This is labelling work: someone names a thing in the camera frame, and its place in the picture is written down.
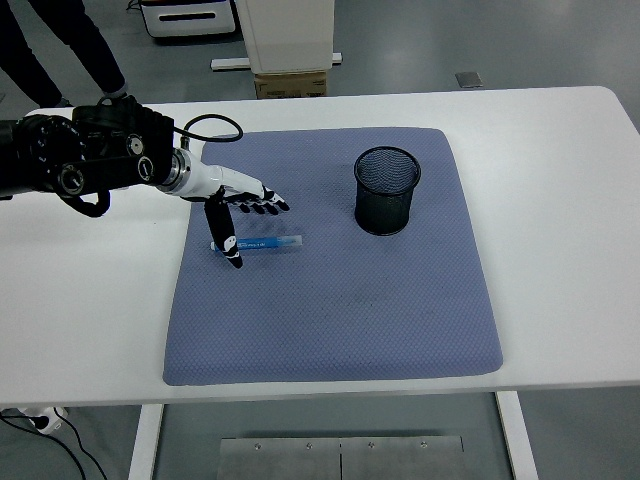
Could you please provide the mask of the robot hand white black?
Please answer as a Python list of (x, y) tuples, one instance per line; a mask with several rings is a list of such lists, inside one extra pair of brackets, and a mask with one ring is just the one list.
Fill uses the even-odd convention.
[(190, 166), (178, 196), (204, 204), (214, 245), (236, 269), (243, 266), (230, 207), (243, 213), (278, 215), (290, 209), (285, 200), (260, 180), (219, 165)]

